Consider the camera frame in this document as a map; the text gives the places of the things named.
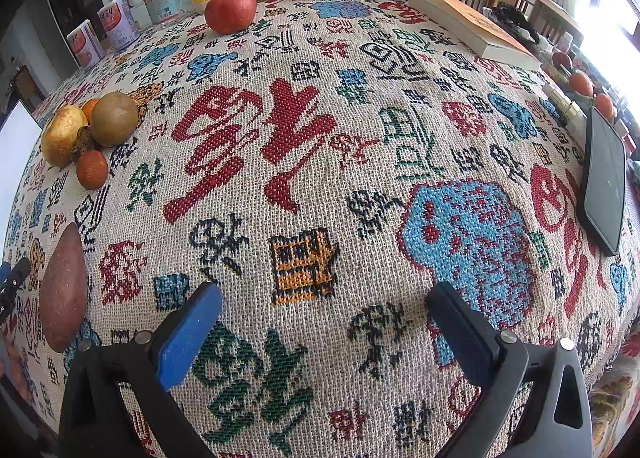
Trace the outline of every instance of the tablecloth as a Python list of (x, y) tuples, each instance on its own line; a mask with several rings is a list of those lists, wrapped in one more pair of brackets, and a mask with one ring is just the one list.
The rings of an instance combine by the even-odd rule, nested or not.
[[(590, 386), (637, 311), (638, 233), (625, 215), (612, 258), (587, 238), (544, 83), (397, 0), (269, 0), (230, 36), (192, 16), (72, 76), (40, 123), (114, 90), (141, 123), (96, 191), (39, 145), (25, 167), (4, 257), (33, 270), (5, 330), (36, 409), (57, 428), (81, 338), (155, 329), (202, 281), (223, 311), (171, 393), (218, 456), (434, 456), (479, 395), (428, 315), (436, 281), (527, 342), (571, 337)], [(38, 289), (70, 221), (88, 309), (57, 354)]]

